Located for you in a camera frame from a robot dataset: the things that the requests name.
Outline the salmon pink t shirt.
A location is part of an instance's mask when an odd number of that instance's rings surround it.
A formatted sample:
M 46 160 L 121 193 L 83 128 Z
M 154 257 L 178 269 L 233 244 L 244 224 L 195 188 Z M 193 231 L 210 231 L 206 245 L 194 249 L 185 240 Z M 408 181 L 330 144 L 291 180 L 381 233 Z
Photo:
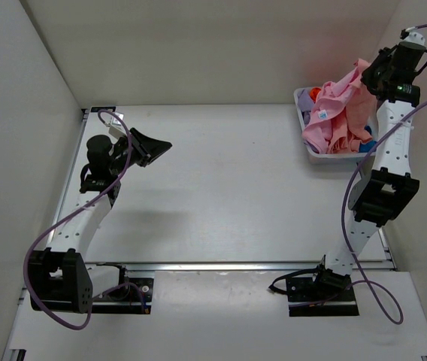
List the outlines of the salmon pink t shirt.
M 362 72 L 369 65 L 369 62 L 358 59 L 355 63 L 355 68 L 345 77 L 357 78 L 361 82 Z M 350 146 L 353 153 L 359 152 L 361 144 L 367 144 L 372 140 L 371 134 L 365 127 L 368 125 L 368 119 L 374 113 L 375 107 L 376 98 L 369 93 L 366 86 L 361 82 L 359 90 L 346 106 Z

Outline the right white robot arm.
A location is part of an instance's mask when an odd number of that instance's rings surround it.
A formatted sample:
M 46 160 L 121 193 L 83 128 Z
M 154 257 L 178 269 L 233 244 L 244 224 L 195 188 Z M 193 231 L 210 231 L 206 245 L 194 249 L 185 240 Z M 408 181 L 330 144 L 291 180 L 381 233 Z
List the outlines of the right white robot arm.
M 359 182 L 348 184 L 343 203 L 350 215 L 341 222 L 344 243 L 323 257 L 310 282 L 310 294 L 319 301 L 348 287 L 353 266 L 371 236 L 394 220 L 419 190 L 420 182 L 411 175 L 409 145 L 420 100 L 420 88 L 413 81 L 425 69 L 423 56 L 424 37 L 414 32 L 394 47 L 381 49 L 361 73 L 361 84 L 380 104 L 374 163 Z

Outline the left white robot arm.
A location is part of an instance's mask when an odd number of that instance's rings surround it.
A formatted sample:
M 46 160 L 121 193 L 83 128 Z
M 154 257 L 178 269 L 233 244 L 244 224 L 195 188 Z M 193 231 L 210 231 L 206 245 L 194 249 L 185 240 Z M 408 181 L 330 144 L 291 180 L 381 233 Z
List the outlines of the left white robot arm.
M 27 268 L 34 291 L 31 305 L 39 302 L 51 311 L 86 313 L 103 292 L 112 299 L 126 297 L 130 280 L 121 265 L 87 266 L 83 260 L 100 223 L 112 210 L 120 193 L 117 178 L 132 165 L 146 167 L 171 149 L 160 141 L 130 129 L 112 141 L 95 135 L 86 143 L 88 163 L 80 173 L 80 190 L 75 215 L 66 220 L 43 249 L 29 256 Z

